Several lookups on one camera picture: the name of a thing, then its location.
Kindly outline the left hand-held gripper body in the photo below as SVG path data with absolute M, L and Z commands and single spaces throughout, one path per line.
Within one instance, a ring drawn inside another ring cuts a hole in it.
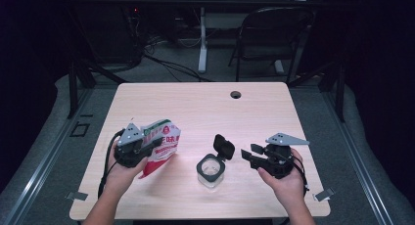
M 115 147 L 115 160 L 122 166 L 135 167 L 144 157 L 149 157 L 153 144 L 144 144 L 144 132 L 134 123 L 124 129 Z

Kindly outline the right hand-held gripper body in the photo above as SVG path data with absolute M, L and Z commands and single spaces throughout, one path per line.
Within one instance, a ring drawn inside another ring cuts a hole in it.
M 269 166 L 267 172 L 277 179 L 287 176 L 295 167 L 305 178 L 303 166 L 298 166 L 292 153 L 292 145 L 308 145 L 309 142 L 285 133 L 277 133 L 265 140 L 264 154 L 267 156 Z

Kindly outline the red and white seasoning packet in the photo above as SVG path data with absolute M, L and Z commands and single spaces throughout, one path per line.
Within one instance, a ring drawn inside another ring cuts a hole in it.
M 142 131 L 144 132 L 144 147 L 156 140 L 161 140 L 161 143 L 152 149 L 140 179 L 155 172 L 176 153 L 181 135 L 181 130 L 169 119 L 161 119 L 143 126 Z

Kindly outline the glass jar with black lid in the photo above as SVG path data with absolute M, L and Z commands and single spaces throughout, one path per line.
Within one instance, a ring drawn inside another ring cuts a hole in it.
M 225 161 L 231 160 L 235 146 L 222 135 L 216 134 L 213 140 L 216 154 L 207 154 L 196 165 L 198 180 L 207 188 L 215 188 L 224 178 Z

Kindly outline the person's left hand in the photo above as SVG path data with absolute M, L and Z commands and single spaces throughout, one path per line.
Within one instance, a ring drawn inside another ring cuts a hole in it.
M 116 144 L 112 145 L 106 170 L 106 184 L 103 194 L 121 197 L 132 184 L 134 178 L 143 171 L 148 162 L 148 158 L 144 157 L 135 167 L 125 167 L 116 162 L 115 153 Z

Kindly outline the person's right hand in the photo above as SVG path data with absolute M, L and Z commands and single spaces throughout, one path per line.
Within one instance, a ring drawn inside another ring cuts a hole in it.
M 303 180 L 300 172 L 295 167 L 287 176 L 281 179 L 271 176 L 261 167 L 257 172 L 261 179 L 271 187 L 277 200 L 290 216 L 300 215 L 308 211 L 303 198 Z

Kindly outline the grey metal table clip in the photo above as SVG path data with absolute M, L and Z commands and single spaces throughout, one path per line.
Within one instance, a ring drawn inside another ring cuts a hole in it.
M 332 188 L 328 188 L 328 189 L 314 195 L 313 197 L 316 201 L 322 202 L 322 201 L 328 200 L 334 194 L 336 194 L 336 192 Z
M 80 192 L 68 192 L 66 194 L 66 199 L 68 200 L 79 200 L 79 201 L 85 201 L 87 199 L 88 195 Z

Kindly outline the white desk leg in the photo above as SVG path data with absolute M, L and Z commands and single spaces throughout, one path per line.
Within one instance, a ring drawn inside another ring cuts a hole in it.
M 206 42 L 206 39 L 207 39 L 206 12 L 204 8 L 201 8 L 200 30 L 201 30 L 201 47 L 200 47 L 198 72 L 205 73 L 207 71 L 208 48 L 207 48 L 207 42 Z

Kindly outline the dark computer tower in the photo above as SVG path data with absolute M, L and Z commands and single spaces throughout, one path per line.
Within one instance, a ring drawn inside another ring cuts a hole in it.
M 130 57 L 129 64 L 132 67 L 136 67 L 141 63 L 143 57 L 143 47 L 137 29 L 140 21 L 137 14 L 131 7 L 123 6 L 121 7 L 121 12 L 123 15 L 126 31 L 132 45 L 132 55 Z

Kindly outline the black folding chair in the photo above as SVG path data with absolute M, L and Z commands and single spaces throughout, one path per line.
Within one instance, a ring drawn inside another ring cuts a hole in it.
M 243 20 L 228 66 L 236 60 L 235 79 L 240 80 L 241 61 L 289 60 L 289 82 L 300 45 L 300 35 L 312 24 L 314 14 L 305 7 L 265 7 L 249 13 Z

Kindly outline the grey metal floor rail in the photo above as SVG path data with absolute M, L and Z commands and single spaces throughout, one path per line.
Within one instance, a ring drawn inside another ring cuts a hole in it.
M 64 97 L 46 121 L 23 166 L 0 196 L 0 225 L 78 225 L 69 211 L 76 201 L 94 145 L 91 90 L 80 93 L 79 108 L 67 118 Z
M 359 151 L 356 148 L 355 142 L 349 132 L 346 123 L 342 122 L 338 117 L 334 108 L 335 100 L 330 93 L 323 92 L 322 97 L 328 107 L 328 110 L 336 122 L 337 127 L 343 136 L 346 143 L 346 152 L 354 172 L 359 180 L 362 190 L 365 194 L 367 201 L 369 202 L 373 213 L 378 221 L 379 225 L 394 225 L 392 218 L 385 207 L 385 204 L 379 194 L 375 183 L 370 176 L 364 160 L 362 159 Z

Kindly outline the black metal frame stand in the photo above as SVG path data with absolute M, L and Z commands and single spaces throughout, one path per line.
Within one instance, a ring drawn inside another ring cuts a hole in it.
M 318 84 L 318 89 L 321 92 L 331 92 L 333 87 L 335 89 L 335 114 L 341 122 L 345 121 L 344 118 L 344 97 L 346 87 L 346 67 L 342 62 L 330 62 L 316 70 L 308 72 L 296 78 L 288 83 L 289 87 L 296 87 L 310 78 L 322 74 L 323 78 Z
M 104 75 L 109 80 L 121 84 L 126 80 L 113 74 L 112 72 L 104 69 L 96 63 L 88 60 L 74 61 L 69 66 L 69 115 L 68 118 L 72 118 L 78 110 L 78 84 L 80 82 L 85 88 L 92 89 L 96 86 L 97 82 L 92 75 L 92 72 L 96 71 Z

